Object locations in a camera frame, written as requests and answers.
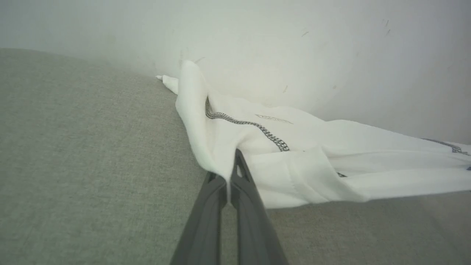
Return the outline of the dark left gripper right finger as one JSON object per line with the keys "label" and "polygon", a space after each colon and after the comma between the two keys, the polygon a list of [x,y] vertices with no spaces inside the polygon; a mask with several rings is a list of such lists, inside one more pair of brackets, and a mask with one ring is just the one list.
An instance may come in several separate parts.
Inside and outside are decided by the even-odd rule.
{"label": "dark left gripper right finger", "polygon": [[289,264],[242,151],[236,149],[230,201],[237,210],[238,264]]}

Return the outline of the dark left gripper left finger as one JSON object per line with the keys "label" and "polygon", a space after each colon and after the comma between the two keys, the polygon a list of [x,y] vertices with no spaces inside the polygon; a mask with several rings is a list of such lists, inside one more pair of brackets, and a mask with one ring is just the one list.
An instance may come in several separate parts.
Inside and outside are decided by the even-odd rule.
{"label": "dark left gripper left finger", "polygon": [[171,265],[219,265],[226,180],[208,172],[181,234]]}

